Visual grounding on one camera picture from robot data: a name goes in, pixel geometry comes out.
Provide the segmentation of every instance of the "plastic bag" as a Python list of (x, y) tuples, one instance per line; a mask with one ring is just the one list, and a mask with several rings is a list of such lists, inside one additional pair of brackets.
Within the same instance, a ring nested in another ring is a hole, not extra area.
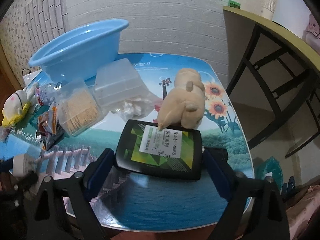
[(0, 126), (0, 141), (1, 142), (5, 142), (7, 137), (9, 136), (10, 134), (10, 131), (11, 131), (11, 127), (3, 127), (3, 126)]
[(140, 119), (150, 114), (156, 106), (161, 106), (162, 99), (146, 90), (142, 95), (112, 104), (110, 111), (117, 113), (125, 122)]
[(57, 118), (57, 107), (53, 103), (47, 112), (38, 117), (38, 131), (44, 144), (44, 149), (48, 150), (63, 135), (64, 130)]
[(260, 164), (255, 171), (255, 175), (257, 179), (264, 179), (266, 176), (271, 176), (275, 180), (279, 190), (282, 187), (282, 169), (280, 163), (274, 157), (270, 157)]

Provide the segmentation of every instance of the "pink fabric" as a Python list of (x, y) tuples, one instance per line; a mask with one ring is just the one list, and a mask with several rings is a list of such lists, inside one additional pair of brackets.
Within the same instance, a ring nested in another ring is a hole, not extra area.
[(320, 206), (320, 186), (311, 186), (306, 195), (293, 207), (288, 208), (287, 217), (290, 239), (297, 239), (307, 228), (312, 215)]

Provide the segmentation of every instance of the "table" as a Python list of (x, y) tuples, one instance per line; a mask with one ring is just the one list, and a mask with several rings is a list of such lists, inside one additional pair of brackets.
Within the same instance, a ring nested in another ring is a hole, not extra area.
[[(179, 69), (189, 67), (199, 71), (206, 92), (215, 94), (214, 100), (206, 101), (205, 117), (198, 128), (203, 145), (225, 147), (230, 166), (244, 172), (249, 178), (254, 177), (241, 125), (210, 65), (193, 57), (156, 53), (119, 54), (117, 59), (125, 57), (138, 70), (149, 90), (161, 98), (173, 88), (168, 78), (173, 81)], [(50, 82), (44, 72), (36, 76), (34, 81), (40, 84)], [(94, 78), (87, 80), (86, 84), (90, 88)], [(106, 147), (116, 150), (125, 125), (118, 115), (109, 113), (79, 136), (65, 137), (50, 152), (45, 152), (40, 150), (39, 143), (34, 139), (36, 116), (43, 111), (43, 108), (39, 108), (34, 115), (27, 116), (17, 124), (7, 142), (0, 143), (1, 158), (7, 159), (25, 152), (37, 158), (37, 171), (41, 178), (47, 174), (55, 179), (69, 177), (76, 170), (84, 170)], [(152, 122), (156, 117), (157, 111), (153, 111), (142, 120)], [(65, 200), (65, 204), (67, 212), (72, 215), (69, 201)], [(201, 179), (197, 182), (181, 182), (136, 173), (126, 174), (113, 168), (99, 196), (91, 201), (103, 226), (161, 232), (214, 224), (226, 205), (227, 202), (218, 195), (206, 170), (202, 171)]]
[[(286, 28), (264, 17), (229, 6), (224, 6), (223, 10), (226, 13), (233, 13), (235, 15), (250, 19), (255, 24), (247, 49), (226, 89), (226, 92), (228, 95), (231, 94), (235, 85), (239, 81), (244, 69), (248, 67), (248, 69), (260, 85), (275, 115), (275, 119), (248, 142), (249, 148), (254, 148), (270, 135), (272, 135), (275, 131), (277, 131), (298, 111), (298, 109), (304, 102), (307, 103), (310, 109), (313, 119), (317, 125), (318, 132), (303, 144), (301, 144), (299, 147), (294, 149), (292, 152), (288, 153), (285, 156), (286, 158), (288, 158), (305, 147), (320, 134), (319, 117), (318, 114), (313, 111), (313, 108), (311, 106), (312, 100), (317, 100), (320, 103), (320, 98), (316, 93), (316, 89), (319, 86), (318, 75), (320, 74), (320, 55), (317, 54), (316, 51), (314, 51), (298, 36), (290, 32)], [(251, 63), (250, 58), (255, 50), (261, 34), (271, 39), (281, 48), (258, 60), (257, 62)], [(289, 53), (304, 68), (304, 71), (298, 76), (296, 76), (291, 71), (291, 69), (281, 60), (280, 56), (285, 53)], [(273, 60), (277, 60), (291, 75), (292, 79), (271, 91), (263, 77), (260, 75), (259, 69)], [(286, 92), (298, 87), (300, 84), (302, 84), (302, 86), (297, 95), (292, 99), (292, 101), (284, 110), (281, 110), (276, 100)]]

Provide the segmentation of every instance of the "blue plastic basin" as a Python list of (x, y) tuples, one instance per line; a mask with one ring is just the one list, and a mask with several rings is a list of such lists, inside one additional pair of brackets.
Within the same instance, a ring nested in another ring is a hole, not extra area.
[(127, 20), (112, 19), (78, 27), (44, 45), (29, 65), (41, 67), (54, 82), (91, 78), (99, 67), (115, 60), (120, 32), (128, 25)]

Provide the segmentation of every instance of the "label sticker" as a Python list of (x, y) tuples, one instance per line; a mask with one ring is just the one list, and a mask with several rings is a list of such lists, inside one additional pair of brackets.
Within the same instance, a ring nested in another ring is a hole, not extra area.
[(139, 151), (153, 155), (180, 158), (182, 131), (163, 129), (146, 125)]

